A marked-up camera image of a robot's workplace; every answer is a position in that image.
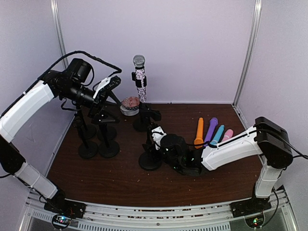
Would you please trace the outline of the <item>pink microphone's black stand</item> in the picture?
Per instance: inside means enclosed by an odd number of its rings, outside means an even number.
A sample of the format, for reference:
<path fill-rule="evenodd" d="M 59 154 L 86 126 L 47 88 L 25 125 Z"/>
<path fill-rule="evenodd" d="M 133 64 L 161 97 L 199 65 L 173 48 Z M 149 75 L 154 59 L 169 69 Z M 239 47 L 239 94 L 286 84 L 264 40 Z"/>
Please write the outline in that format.
<path fill-rule="evenodd" d="M 146 142 L 142 145 L 144 153 L 139 157 L 139 165 L 146 171 L 155 171 L 162 165 L 160 154 L 157 153 L 155 144 L 151 141 L 151 131 L 156 124 L 153 121 L 161 121 L 161 113 L 153 110 L 145 103 L 139 105 L 140 128 L 146 131 Z"/>

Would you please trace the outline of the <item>orange microphone's black stand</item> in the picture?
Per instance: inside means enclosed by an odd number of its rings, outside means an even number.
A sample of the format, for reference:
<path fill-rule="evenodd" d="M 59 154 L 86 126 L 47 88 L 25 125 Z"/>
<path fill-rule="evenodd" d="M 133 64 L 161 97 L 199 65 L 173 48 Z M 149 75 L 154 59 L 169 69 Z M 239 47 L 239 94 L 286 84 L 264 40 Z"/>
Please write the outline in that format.
<path fill-rule="evenodd" d="M 104 141 L 101 141 L 101 144 L 99 145 L 99 154 L 104 158 L 112 158 L 116 156 L 120 151 L 119 144 L 115 141 L 115 139 L 108 140 L 105 135 L 103 138 Z"/>

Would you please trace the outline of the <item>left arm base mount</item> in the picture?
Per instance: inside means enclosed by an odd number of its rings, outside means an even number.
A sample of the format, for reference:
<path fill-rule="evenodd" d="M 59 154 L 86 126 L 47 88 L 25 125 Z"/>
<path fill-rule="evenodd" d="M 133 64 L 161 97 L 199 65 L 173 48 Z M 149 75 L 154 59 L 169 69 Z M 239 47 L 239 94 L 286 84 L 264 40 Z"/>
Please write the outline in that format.
<path fill-rule="evenodd" d="M 73 219 L 83 218 L 86 205 L 80 202 L 65 200 L 63 209 L 57 208 L 51 202 L 45 202 L 44 209 L 55 213 L 51 218 L 52 226 L 57 230 L 64 230 L 70 226 Z"/>

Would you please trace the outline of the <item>purple microphone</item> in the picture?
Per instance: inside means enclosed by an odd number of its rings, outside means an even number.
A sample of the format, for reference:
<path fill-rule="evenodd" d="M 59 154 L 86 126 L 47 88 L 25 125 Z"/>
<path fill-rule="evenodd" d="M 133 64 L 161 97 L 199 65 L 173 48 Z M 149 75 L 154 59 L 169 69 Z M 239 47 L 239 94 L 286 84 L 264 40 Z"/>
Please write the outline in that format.
<path fill-rule="evenodd" d="M 214 131 L 216 126 L 218 125 L 218 119 L 216 117 L 213 117 L 209 121 L 209 128 L 207 130 L 205 139 L 204 139 L 204 147 L 208 146 L 208 144 L 211 142 Z"/>

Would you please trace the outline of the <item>rhinestone microphone's black stand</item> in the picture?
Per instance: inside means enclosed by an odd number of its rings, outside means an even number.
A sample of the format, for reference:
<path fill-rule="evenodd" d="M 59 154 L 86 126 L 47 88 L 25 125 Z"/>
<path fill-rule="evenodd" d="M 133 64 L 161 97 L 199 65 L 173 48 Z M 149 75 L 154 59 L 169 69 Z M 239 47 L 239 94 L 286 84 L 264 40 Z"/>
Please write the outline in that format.
<path fill-rule="evenodd" d="M 144 111 L 147 110 L 145 103 L 139 104 L 139 118 L 134 121 L 133 127 L 138 132 L 145 132 L 147 130 L 148 117 L 144 116 Z"/>

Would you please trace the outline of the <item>pink microphone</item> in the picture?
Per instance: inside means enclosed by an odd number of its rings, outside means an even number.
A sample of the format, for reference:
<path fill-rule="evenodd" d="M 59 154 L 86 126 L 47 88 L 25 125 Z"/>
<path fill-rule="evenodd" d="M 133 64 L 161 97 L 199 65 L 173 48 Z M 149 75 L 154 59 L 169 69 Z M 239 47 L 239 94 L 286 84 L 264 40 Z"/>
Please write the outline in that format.
<path fill-rule="evenodd" d="M 224 133 L 224 136 L 222 138 L 222 142 L 230 139 L 231 137 L 233 136 L 233 130 L 232 129 L 228 129 L 225 133 Z"/>

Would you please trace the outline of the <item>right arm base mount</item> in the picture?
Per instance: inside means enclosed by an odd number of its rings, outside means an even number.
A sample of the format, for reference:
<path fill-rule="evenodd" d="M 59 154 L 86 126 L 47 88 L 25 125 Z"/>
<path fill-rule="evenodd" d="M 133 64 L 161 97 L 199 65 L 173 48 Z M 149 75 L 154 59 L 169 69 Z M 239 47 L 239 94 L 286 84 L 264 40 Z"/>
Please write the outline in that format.
<path fill-rule="evenodd" d="M 247 199 L 233 202 L 230 209 L 234 218 L 245 217 L 245 223 L 250 228 L 260 228 L 265 223 L 264 211 L 271 209 L 267 199 Z"/>

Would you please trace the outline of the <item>silver rhinestone microphone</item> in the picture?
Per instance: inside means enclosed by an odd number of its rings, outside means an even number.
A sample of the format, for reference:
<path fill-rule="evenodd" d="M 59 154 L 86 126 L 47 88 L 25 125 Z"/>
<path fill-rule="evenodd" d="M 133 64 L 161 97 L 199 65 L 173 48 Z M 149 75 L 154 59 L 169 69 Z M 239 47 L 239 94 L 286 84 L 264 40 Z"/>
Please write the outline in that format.
<path fill-rule="evenodd" d="M 135 66 L 135 72 L 132 72 L 132 79 L 135 82 L 137 87 L 137 92 L 139 96 L 139 101 L 141 103 L 146 103 L 147 94 L 146 94 L 146 86 L 147 79 L 145 74 L 145 58 L 143 55 L 135 55 L 133 57 L 133 64 Z"/>

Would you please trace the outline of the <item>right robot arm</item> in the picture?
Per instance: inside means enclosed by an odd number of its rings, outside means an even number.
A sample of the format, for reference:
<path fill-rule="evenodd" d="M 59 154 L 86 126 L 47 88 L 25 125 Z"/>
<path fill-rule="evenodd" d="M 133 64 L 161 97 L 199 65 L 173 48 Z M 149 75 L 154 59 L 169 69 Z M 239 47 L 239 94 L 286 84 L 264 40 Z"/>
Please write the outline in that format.
<path fill-rule="evenodd" d="M 287 131 L 263 116 L 235 137 L 217 144 L 206 141 L 195 149 L 190 149 L 183 137 L 167 134 L 155 123 L 148 127 L 147 137 L 151 141 L 144 144 L 145 151 L 139 157 L 140 167 L 147 171 L 166 163 L 182 175 L 197 177 L 249 156 L 264 156 L 266 162 L 246 205 L 253 213 L 265 205 L 282 171 L 293 162 Z"/>

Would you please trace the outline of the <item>blue microphone's black stand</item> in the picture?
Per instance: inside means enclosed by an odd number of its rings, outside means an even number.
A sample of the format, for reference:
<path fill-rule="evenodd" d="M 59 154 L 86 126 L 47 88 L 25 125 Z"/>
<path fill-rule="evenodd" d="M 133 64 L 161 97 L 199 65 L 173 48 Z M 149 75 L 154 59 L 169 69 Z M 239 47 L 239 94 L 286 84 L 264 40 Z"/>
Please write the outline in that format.
<path fill-rule="evenodd" d="M 104 138 L 103 138 L 104 135 L 108 140 L 115 139 L 117 136 L 116 128 L 113 126 L 107 125 L 107 124 L 99 125 L 99 131 L 97 132 L 97 138 L 100 141 L 104 141 Z"/>

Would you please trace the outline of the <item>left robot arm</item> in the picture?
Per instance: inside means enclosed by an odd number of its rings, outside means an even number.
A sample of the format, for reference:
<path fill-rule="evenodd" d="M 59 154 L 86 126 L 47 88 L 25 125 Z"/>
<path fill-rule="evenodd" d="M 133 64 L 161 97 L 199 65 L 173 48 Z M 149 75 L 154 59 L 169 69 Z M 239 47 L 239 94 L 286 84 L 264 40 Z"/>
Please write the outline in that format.
<path fill-rule="evenodd" d="M 82 59 L 73 59 L 64 71 L 46 70 L 7 110 L 0 116 L 0 163 L 8 174 L 37 191 L 59 214 L 69 210 L 64 193 L 50 180 L 31 166 L 13 145 L 13 140 L 25 125 L 33 121 L 34 114 L 53 99 L 69 99 L 79 106 L 89 108 L 88 116 L 94 121 L 118 122 L 104 109 L 108 97 L 121 79 L 111 74 L 99 82 L 96 90 L 90 90 L 84 82 L 92 66 Z"/>

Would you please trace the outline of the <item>blue microphone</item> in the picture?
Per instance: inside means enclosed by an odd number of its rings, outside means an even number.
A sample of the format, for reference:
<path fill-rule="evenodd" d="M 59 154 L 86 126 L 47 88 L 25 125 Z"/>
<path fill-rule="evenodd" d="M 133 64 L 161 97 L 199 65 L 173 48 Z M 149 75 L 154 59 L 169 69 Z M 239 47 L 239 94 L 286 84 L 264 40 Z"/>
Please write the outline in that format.
<path fill-rule="evenodd" d="M 222 135 L 223 135 L 223 132 L 224 132 L 224 129 L 225 129 L 225 126 L 224 125 L 221 125 L 216 134 L 214 135 L 214 138 L 212 139 L 212 141 L 209 143 L 210 145 L 217 145 L 218 142 L 220 141 Z"/>

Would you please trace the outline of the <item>orange microphone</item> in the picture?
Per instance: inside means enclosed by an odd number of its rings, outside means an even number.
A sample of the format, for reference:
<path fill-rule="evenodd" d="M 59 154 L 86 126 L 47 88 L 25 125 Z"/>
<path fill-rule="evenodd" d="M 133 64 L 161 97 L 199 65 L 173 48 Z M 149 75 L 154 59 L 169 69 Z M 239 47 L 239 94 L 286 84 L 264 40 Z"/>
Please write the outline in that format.
<path fill-rule="evenodd" d="M 204 134 L 204 119 L 202 117 L 199 118 L 196 130 L 196 136 L 194 139 L 194 147 L 196 149 L 200 149 L 203 147 L 203 134 Z"/>

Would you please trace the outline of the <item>purple microphone's black stand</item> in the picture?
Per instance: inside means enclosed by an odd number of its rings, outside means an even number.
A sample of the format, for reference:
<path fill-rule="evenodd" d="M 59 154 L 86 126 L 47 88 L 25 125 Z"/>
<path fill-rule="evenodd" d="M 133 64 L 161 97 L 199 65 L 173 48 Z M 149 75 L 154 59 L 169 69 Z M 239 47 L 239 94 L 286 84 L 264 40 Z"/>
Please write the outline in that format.
<path fill-rule="evenodd" d="M 73 127 L 80 128 L 86 140 L 93 138 L 97 133 L 97 129 L 94 125 L 90 125 L 85 122 L 82 109 L 80 107 L 77 107 L 77 111 L 74 116 Z"/>

